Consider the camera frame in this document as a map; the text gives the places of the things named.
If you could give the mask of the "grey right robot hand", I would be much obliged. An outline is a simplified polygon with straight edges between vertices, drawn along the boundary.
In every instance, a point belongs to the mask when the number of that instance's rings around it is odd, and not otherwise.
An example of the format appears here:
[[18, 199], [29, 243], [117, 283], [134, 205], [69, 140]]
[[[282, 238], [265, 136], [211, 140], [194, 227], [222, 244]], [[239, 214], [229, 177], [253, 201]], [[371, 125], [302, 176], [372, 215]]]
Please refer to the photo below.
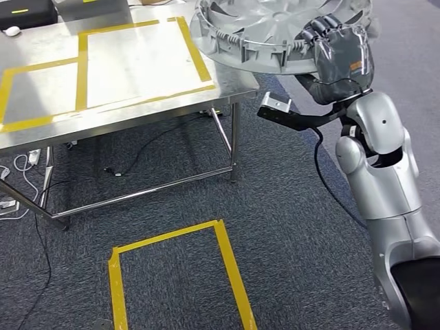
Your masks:
[[374, 63], [361, 25], [346, 25], [328, 14], [309, 21], [297, 38], [313, 54], [316, 74], [294, 77], [319, 105], [362, 94], [373, 82]]

